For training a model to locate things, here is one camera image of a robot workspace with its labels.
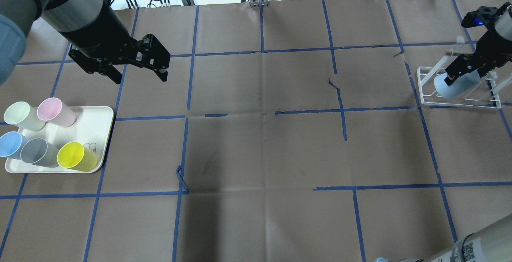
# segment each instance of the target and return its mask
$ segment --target white tray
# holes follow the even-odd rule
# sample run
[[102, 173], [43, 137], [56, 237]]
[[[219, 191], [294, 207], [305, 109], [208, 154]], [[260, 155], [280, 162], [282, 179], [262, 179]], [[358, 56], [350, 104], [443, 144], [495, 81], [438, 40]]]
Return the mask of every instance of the white tray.
[[81, 172], [66, 169], [57, 165], [55, 168], [35, 166], [21, 160], [8, 158], [5, 169], [9, 173], [77, 173], [87, 174], [97, 171], [105, 158], [106, 144], [114, 120], [114, 111], [108, 106], [94, 107], [70, 107], [76, 114], [76, 122], [70, 127], [64, 128], [55, 124], [46, 123], [39, 131], [19, 129], [18, 132], [29, 139], [44, 138], [49, 143], [60, 149], [64, 144], [77, 141], [89, 147], [96, 153], [98, 164], [89, 172]]

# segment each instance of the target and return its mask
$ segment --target pink cup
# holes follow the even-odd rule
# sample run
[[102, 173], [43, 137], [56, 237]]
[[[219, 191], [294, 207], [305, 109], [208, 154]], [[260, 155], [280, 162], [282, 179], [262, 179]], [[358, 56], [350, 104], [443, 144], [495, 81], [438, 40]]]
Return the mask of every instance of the pink cup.
[[69, 127], [76, 121], [76, 115], [59, 98], [48, 98], [41, 102], [37, 108], [37, 117], [39, 119], [59, 125]]

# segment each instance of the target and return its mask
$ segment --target qr code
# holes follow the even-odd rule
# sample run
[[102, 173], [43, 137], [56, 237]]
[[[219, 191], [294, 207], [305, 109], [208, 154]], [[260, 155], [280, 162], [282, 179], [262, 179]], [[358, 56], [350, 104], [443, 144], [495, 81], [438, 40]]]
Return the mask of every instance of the qr code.
[[462, 253], [464, 253], [464, 260], [471, 261], [475, 259], [475, 253], [473, 252], [473, 242], [462, 246]]

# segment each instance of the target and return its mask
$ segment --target yellow cup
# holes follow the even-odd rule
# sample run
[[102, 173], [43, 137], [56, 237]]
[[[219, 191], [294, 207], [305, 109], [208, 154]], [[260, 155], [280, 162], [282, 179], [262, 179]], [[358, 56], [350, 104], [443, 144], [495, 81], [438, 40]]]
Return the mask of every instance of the yellow cup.
[[96, 167], [98, 159], [93, 151], [86, 149], [79, 142], [69, 142], [60, 149], [57, 162], [67, 169], [89, 172]]

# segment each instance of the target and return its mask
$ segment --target blue cup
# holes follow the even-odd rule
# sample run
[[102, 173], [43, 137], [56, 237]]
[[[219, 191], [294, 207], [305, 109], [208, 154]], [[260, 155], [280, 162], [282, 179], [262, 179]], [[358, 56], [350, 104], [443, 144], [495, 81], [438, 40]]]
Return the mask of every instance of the blue cup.
[[15, 131], [5, 133], [0, 137], [0, 157], [21, 160], [20, 153], [29, 140]]

